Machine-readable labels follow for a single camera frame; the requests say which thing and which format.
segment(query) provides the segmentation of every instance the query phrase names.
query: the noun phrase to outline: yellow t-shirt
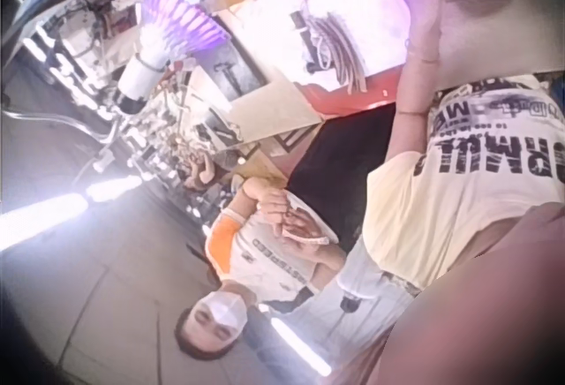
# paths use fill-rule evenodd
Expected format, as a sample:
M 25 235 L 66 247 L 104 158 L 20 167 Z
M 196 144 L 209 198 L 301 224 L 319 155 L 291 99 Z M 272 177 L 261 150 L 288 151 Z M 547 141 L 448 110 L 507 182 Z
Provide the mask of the yellow t-shirt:
M 426 154 L 368 177 L 363 238 L 375 262 L 423 290 L 491 223 L 565 202 L 565 120 L 544 92 L 505 89 L 448 99 Z

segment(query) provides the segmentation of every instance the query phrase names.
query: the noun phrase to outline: dark hair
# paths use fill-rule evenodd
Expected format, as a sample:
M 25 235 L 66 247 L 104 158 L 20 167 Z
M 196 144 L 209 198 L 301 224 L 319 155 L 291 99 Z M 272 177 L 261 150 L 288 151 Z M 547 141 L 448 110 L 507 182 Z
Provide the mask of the dark hair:
M 195 360 L 212 361 L 221 359 L 230 352 L 237 340 L 219 351 L 208 352 L 201 350 L 183 336 L 183 326 L 185 325 L 188 316 L 191 314 L 191 310 L 192 307 L 184 310 L 178 318 L 177 325 L 175 326 L 175 338 L 177 339 L 178 348 L 180 348 L 180 351 L 184 354 L 191 356 Z

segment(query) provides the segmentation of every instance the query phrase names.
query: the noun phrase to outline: metal pipe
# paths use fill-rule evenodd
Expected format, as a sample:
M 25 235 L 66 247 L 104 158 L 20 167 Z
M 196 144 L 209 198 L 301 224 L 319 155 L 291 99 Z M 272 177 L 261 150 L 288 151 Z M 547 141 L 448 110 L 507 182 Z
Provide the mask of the metal pipe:
M 101 144 L 108 144 L 111 141 L 113 141 L 117 133 L 119 132 L 119 125 L 120 125 L 120 120 L 118 118 L 112 124 L 112 128 L 110 129 L 109 133 L 102 134 L 91 130 L 88 126 L 86 126 L 84 123 L 81 123 L 76 118 L 61 116 L 59 114 L 21 113 L 17 111 L 12 111 L 10 109 L 3 109 L 2 114 L 4 114 L 9 118 L 15 118 L 18 120 L 31 120 L 36 122 L 51 122 L 51 123 L 59 123 L 61 125 L 68 125 L 74 127 L 75 129 L 80 130 L 81 132 L 85 133 L 91 138 L 94 138 Z

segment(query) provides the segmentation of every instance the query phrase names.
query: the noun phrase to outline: bracelet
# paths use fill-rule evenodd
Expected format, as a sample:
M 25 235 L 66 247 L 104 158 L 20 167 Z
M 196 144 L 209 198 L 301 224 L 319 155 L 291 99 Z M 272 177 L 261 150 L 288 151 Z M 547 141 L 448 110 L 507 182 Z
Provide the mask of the bracelet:
M 428 117 L 430 115 L 430 111 L 400 111 L 399 109 L 396 111 L 396 114 L 403 114 L 405 116 L 420 116 L 420 117 Z

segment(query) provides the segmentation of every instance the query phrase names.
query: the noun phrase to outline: red surface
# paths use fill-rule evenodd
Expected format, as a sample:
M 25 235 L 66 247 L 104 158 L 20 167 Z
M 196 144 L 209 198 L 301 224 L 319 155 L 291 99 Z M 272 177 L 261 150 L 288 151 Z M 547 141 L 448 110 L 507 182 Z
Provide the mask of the red surface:
M 369 76 L 366 93 L 354 92 L 349 95 L 347 87 L 328 92 L 319 85 L 297 86 L 322 116 L 344 117 L 396 101 L 396 90 L 402 69 L 400 65 Z

